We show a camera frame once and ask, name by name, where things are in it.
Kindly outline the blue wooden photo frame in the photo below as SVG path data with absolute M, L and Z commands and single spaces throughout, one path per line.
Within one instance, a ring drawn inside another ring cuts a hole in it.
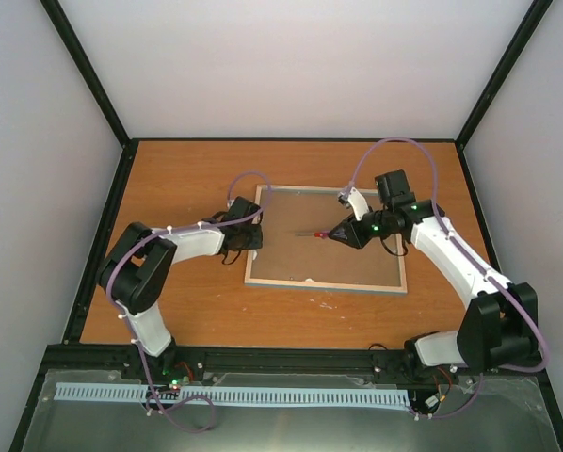
M 265 211 L 263 246 L 248 252 L 245 284 L 296 289 L 403 295 L 408 292 L 401 237 L 373 239 L 356 250 L 298 232 L 329 231 L 350 211 L 339 190 L 323 186 L 258 185 L 255 202 Z

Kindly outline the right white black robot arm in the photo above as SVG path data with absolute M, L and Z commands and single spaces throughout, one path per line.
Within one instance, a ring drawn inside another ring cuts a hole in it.
M 339 192 L 339 203 L 351 213 L 329 231 L 328 238 L 360 250 L 374 238 L 400 236 L 404 245 L 413 246 L 435 265 L 465 307 L 458 330 L 426 333 L 406 342 L 407 368 L 453 365 L 484 372 L 535 356 L 539 339 L 534 332 L 534 289 L 513 283 L 482 259 L 437 203 L 417 200 L 405 171 L 380 175 L 376 187 L 379 210 L 354 185 Z

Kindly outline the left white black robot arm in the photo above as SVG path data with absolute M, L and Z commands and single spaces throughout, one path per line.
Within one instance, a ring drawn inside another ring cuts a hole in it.
M 260 249 L 262 217 L 261 206 L 237 197 L 226 211 L 185 227 L 131 223 L 111 248 L 98 269 L 97 284 L 144 353 L 142 365 L 154 378 L 169 377 L 177 361 L 175 340 L 158 305 L 171 267 L 197 257 L 226 258 L 231 252 Z

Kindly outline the red purple handled screwdriver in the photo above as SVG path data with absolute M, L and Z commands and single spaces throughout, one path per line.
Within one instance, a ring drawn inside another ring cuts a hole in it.
M 329 235 L 328 231 L 314 231 L 314 232 L 298 232 L 295 233 L 297 237 L 314 237 L 314 238 L 322 238 L 325 239 Z

